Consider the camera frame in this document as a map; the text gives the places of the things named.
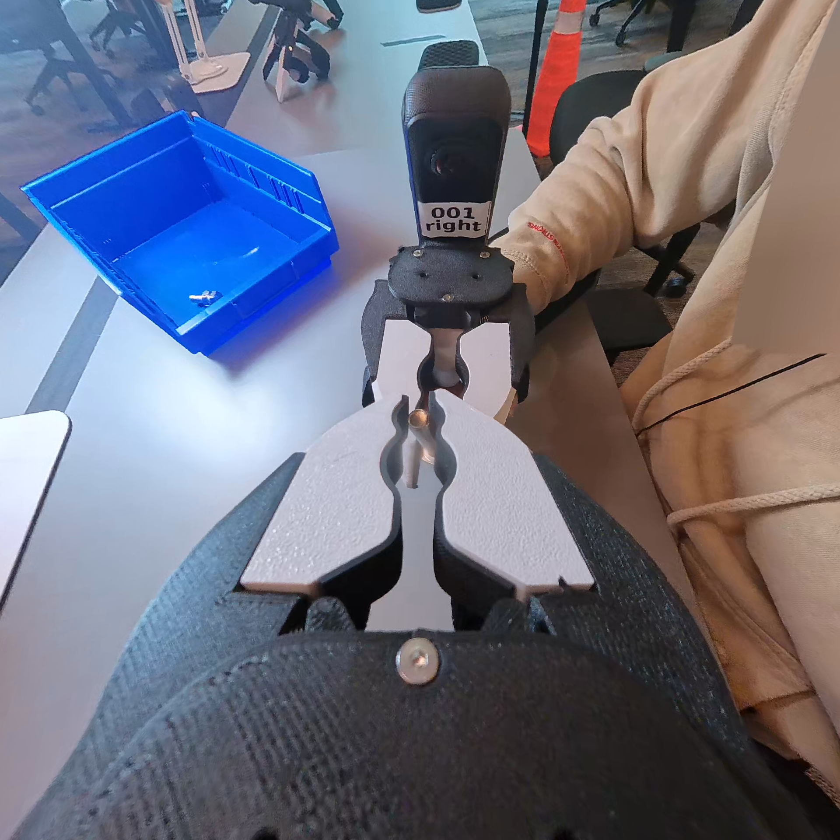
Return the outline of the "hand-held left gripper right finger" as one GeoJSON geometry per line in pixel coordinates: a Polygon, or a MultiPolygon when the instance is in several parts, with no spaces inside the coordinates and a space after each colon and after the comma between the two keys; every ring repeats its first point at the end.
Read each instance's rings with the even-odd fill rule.
{"type": "Polygon", "coordinates": [[[431,395],[434,573],[460,606],[589,591],[583,552],[530,449],[452,394],[431,395]]]}

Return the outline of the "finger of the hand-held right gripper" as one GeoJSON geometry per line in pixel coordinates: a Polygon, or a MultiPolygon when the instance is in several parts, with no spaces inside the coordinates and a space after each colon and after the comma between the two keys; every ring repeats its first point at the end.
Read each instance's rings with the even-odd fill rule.
{"type": "Polygon", "coordinates": [[[419,407],[419,375],[432,350],[433,337],[425,329],[407,319],[385,320],[377,371],[372,376],[374,400],[403,395],[409,407],[419,407]]]}
{"type": "Polygon", "coordinates": [[[507,323],[482,323],[457,341],[462,383],[454,394],[505,426],[516,405],[511,379],[511,338],[507,323]]]}

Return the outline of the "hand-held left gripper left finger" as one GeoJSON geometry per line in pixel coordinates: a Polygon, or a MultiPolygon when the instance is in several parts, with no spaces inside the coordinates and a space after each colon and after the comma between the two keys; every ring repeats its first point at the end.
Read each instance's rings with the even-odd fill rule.
{"type": "Polygon", "coordinates": [[[403,566],[406,433],[407,397],[390,394],[316,440],[245,567],[243,589],[355,607],[389,592],[403,566]]]}

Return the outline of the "blue plastic bin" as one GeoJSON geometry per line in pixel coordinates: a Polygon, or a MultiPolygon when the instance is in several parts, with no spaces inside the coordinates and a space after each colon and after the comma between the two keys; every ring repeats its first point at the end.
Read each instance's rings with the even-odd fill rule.
{"type": "Polygon", "coordinates": [[[175,112],[23,188],[123,300],[210,354],[331,265],[312,172],[175,112]],[[207,308],[189,295],[216,290],[207,308]]]}

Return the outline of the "person's right forearm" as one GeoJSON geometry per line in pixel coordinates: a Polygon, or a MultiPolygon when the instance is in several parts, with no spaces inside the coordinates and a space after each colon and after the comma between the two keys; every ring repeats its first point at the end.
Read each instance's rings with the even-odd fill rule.
{"type": "Polygon", "coordinates": [[[726,81],[651,76],[594,119],[500,240],[539,313],[632,245],[658,244],[734,202],[745,130],[726,81]]]}

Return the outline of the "black office chair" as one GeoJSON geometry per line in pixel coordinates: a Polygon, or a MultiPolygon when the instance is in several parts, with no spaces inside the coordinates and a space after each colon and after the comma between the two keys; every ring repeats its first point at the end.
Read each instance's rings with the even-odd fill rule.
{"type": "MultiPolygon", "coordinates": [[[[549,157],[557,165],[565,160],[582,132],[600,117],[612,118],[627,107],[643,70],[614,70],[574,82],[561,95],[549,131],[549,157]]],[[[680,298],[696,278],[682,259],[700,231],[688,227],[671,236],[666,244],[642,248],[656,267],[643,287],[602,287],[601,269],[577,282],[561,301],[552,303],[537,317],[537,329],[546,327],[572,303],[584,299],[609,365],[624,352],[653,347],[671,330],[658,297],[680,298]]]]}

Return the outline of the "orange traffic cone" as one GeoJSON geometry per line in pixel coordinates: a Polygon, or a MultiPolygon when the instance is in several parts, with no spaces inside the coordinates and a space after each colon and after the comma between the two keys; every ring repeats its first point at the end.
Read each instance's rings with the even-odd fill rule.
{"type": "Polygon", "coordinates": [[[582,26],[586,1],[560,1],[541,57],[542,36],[548,1],[538,1],[528,71],[526,102],[521,131],[531,154],[550,155],[550,131],[555,109],[563,93],[575,83],[581,57],[582,26]]]}

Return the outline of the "person's torso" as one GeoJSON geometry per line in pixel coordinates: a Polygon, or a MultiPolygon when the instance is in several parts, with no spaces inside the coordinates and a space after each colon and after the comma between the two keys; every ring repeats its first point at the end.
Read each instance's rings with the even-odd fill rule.
{"type": "Polygon", "coordinates": [[[613,121],[623,240],[733,204],[721,245],[629,403],[732,692],[792,742],[838,736],[838,361],[740,392],[799,355],[733,338],[795,105],[835,2],[768,2],[739,34],[667,64],[613,121]]]}

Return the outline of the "white document stand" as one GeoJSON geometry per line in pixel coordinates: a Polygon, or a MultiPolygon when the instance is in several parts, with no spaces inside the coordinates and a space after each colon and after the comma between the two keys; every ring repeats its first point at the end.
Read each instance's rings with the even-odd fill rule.
{"type": "Polygon", "coordinates": [[[1,601],[46,498],[70,435],[60,411],[1,420],[1,601]]]}

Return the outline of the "wooden poster stand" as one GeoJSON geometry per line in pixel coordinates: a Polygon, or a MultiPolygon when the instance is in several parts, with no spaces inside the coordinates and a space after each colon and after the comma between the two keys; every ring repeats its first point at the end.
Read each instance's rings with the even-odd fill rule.
{"type": "Polygon", "coordinates": [[[225,91],[235,87],[245,73],[250,59],[248,51],[229,55],[210,56],[203,36],[203,28],[194,1],[184,1],[187,21],[192,31],[196,58],[189,60],[177,24],[173,1],[157,1],[183,79],[196,94],[225,91]]]}

